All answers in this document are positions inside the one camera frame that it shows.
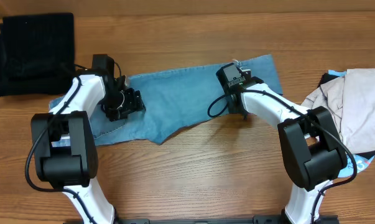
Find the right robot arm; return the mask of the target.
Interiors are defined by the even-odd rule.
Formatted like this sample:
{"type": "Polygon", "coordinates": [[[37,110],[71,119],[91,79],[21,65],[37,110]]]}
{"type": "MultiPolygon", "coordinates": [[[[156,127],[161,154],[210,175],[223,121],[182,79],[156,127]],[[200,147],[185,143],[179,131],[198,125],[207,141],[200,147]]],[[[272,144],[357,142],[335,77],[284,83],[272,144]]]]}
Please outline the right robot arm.
{"type": "Polygon", "coordinates": [[[254,114],[278,130],[284,167],[293,183],[281,213],[256,215],[253,223],[339,223],[336,215],[321,215],[320,205],[328,189],[353,181],[358,169],[331,113],[322,106],[310,109],[285,99],[235,63],[221,67],[216,77],[229,113],[254,114]]]}

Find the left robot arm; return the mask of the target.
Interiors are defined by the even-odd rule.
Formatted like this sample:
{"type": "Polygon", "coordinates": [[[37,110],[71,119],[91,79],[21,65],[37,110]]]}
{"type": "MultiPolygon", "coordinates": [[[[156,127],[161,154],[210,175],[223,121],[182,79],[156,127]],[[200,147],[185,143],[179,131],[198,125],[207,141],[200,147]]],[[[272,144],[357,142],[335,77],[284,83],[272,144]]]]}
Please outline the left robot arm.
{"type": "Polygon", "coordinates": [[[96,177],[98,153],[90,125],[90,116],[98,105],[111,122],[146,109],[140,91],[129,88],[124,75],[114,76],[118,68],[108,55],[95,54],[91,68],[76,71],[61,102],[31,119],[33,144],[25,162],[25,180],[36,191],[66,195],[82,223],[120,222],[96,177]],[[48,182],[49,189],[33,183],[29,174],[32,161],[37,177],[48,182]]]}

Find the black folded knit garment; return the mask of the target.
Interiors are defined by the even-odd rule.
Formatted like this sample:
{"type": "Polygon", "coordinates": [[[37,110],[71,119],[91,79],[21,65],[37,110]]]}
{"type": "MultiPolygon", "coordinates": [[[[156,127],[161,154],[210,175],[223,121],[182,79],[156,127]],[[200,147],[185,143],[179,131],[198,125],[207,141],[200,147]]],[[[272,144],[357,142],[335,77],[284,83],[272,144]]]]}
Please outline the black folded knit garment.
{"type": "Polygon", "coordinates": [[[3,17],[0,23],[0,97],[66,93],[75,72],[70,12],[3,17]]]}

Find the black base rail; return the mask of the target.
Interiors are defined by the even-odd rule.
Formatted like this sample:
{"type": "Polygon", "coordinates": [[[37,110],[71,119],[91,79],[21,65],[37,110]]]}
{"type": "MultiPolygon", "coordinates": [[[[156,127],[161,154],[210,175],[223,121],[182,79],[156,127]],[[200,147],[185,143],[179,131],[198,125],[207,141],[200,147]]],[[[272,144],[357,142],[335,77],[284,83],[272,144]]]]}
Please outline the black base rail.
{"type": "Polygon", "coordinates": [[[117,224],[283,224],[290,223],[285,215],[256,215],[252,218],[218,218],[185,220],[118,219],[117,224]]]}

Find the light blue denim jeans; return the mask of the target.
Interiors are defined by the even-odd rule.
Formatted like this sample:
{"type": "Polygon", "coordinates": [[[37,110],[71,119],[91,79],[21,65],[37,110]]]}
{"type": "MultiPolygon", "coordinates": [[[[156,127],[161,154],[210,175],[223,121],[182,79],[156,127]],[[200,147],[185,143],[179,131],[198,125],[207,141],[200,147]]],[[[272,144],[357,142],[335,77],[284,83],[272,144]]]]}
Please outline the light blue denim jeans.
{"type": "Polygon", "coordinates": [[[220,64],[213,64],[131,76],[129,86],[140,91],[146,109],[129,114],[125,120],[111,122],[102,112],[96,95],[101,85],[95,75],[82,78],[80,89],[74,79],[69,92],[51,102],[51,112],[57,112],[76,92],[64,113],[87,111],[97,146],[137,139],[162,144],[180,128],[208,121],[209,113],[228,114],[226,101],[215,101],[224,93],[216,77],[220,68],[220,64]]]}

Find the pale pink garment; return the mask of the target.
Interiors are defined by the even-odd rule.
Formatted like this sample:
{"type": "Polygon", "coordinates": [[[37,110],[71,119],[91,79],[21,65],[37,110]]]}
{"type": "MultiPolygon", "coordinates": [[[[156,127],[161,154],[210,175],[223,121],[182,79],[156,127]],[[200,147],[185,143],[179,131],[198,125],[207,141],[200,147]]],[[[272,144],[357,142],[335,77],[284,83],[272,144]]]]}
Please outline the pale pink garment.
{"type": "Polygon", "coordinates": [[[341,141],[353,154],[375,151],[375,68],[347,70],[311,92],[302,106],[328,109],[341,141]]]}

